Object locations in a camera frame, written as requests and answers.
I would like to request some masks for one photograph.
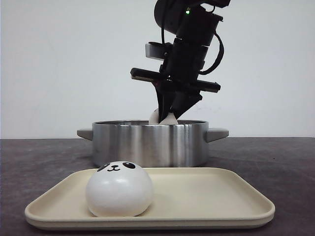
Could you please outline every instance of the silver cooking pot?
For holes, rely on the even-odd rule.
[[[130,161],[142,167],[192,167],[207,161],[207,143],[228,136],[206,121],[179,120],[176,125],[149,125],[147,120],[101,121],[77,135],[93,142],[93,162]]]

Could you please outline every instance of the dark gray table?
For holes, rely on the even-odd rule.
[[[82,139],[1,140],[1,229],[24,235],[315,236],[315,139],[226,138],[209,144],[204,166],[229,169],[276,206],[275,218],[251,230],[50,232],[25,221],[24,208],[69,174],[94,165]]]

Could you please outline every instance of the white backdrop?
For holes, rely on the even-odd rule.
[[[1,137],[74,138],[113,119],[147,119],[158,106],[130,69],[158,71],[145,43],[160,42],[155,0],[2,0]],[[315,137],[315,1],[231,0],[217,9],[221,85],[181,118],[230,136]],[[174,35],[166,34],[173,42]],[[214,38],[206,60],[219,44]]]

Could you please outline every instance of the panda face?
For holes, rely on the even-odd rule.
[[[101,166],[97,172],[100,171],[108,171],[108,172],[115,172],[120,171],[121,169],[135,169],[136,165],[131,162],[123,162],[123,161],[115,161],[111,163],[107,163]]]

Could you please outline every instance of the plastic tray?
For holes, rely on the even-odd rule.
[[[95,217],[85,187],[96,169],[71,174],[31,202],[26,220],[46,230],[256,228],[274,217],[274,204],[232,171],[145,168],[155,195],[136,217]]]

